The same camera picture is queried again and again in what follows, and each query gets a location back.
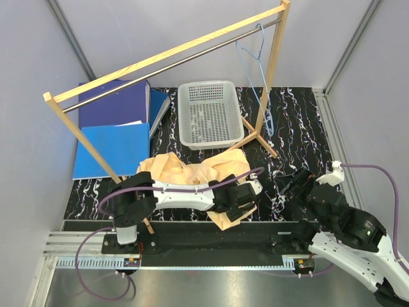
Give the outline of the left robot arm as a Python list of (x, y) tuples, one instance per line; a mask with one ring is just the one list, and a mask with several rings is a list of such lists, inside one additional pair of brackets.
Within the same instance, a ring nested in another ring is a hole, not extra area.
[(142, 171), (118, 184), (108, 197), (115, 244), (124, 253), (133, 252), (138, 245), (137, 225), (157, 210), (193, 209), (222, 214), (235, 222), (252, 210), (262, 190), (257, 174), (250, 172), (220, 182), (180, 185), (154, 180), (149, 171)]

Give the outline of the beige t shirt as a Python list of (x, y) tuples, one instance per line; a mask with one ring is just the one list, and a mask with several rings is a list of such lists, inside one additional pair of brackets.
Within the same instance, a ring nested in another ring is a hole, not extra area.
[(140, 163), (137, 172), (149, 171), (151, 178), (168, 184), (199, 185), (212, 180), (224, 180), (233, 174), (241, 175), (250, 170), (241, 149), (226, 150), (198, 164), (185, 164), (171, 153), (158, 154)]

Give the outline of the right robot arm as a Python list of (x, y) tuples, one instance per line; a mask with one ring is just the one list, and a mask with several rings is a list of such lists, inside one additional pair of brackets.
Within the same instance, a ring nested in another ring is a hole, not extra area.
[(386, 228), (372, 214), (349, 206), (336, 187), (344, 181), (341, 164), (317, 177), (300, 169), (284, 178), (280, 193), (306, 208), (318, 224), (299, 221), (272, 244), (276, 254), (312, 253), (359, 280), (382, 306), (408, 306), (408, 262)]

